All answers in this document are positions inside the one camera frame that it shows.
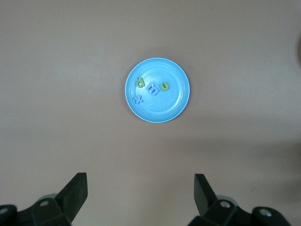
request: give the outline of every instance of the silver bolt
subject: silver bolt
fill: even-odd
[[[221,206],[222,207],[224,207],[224,208],[230,208],[231,207],[231,205],[228,203],[228,202],[226,202],[226,201],[221,201]]]
[[[49,204],[48,201],[43,201],[43,202],[40,203],[40,207],[47,206],[48,204]]]
[[[264,215],[265,217],[271,217],[272,214],[270,211],[268,211],[267,209],[260,209],[259,212]]]
[[[3,208],[0,210],[0,214],[6,213],[8,211],[8,208]]]

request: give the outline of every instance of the green letter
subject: green letter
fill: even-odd
[[[138,81],[136,82],[136,86],[137,86],[138,88],[142,88],[143,86],[145,86],[145,83],[144,83],[142,77],[139,77],[139,78],[138,78]]]
[[[169,85],[167,82],[164,82],[163,84],[160,85],[162,91],[166,91],[169,89]]]

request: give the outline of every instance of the gray surface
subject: gray surface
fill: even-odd
[[[74,226],[185,226],[194,173],[301,224],[300,1],[1,1],[0,201],[19,210],[87,172]],[[130,70],[177,62],[191,96],[152,124]]]

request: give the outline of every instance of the round plastic plate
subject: round plastic plate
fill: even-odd
[[[190,94],[188,78],[175,62],[151,58],[133,68],[126,81],[131,110],[149,122],[166,122],[185,108]]]

